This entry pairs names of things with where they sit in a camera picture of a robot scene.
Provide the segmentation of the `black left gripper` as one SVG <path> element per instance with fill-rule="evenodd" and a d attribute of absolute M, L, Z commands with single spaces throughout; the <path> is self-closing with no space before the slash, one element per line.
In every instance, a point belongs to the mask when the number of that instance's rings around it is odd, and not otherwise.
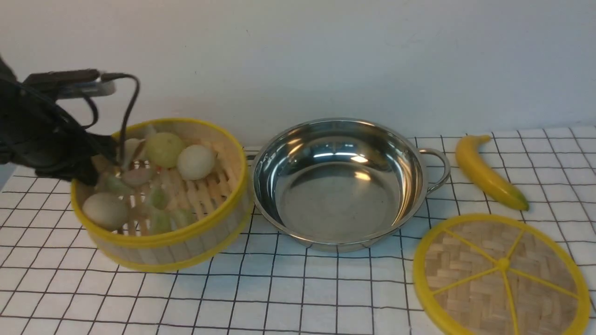
<path fill-rule="evenodd" d="M 1 163 L 28 167 L 40 178 L 96 185 L 99 172 L 92 159 L 101 154 L 115 158 L 115 140 L 88 132 L 58 100 L 19 82 L 4 62 L 0 74 Z M 82 97 L 95 124 L 99 113 L 92 98 Z"/>

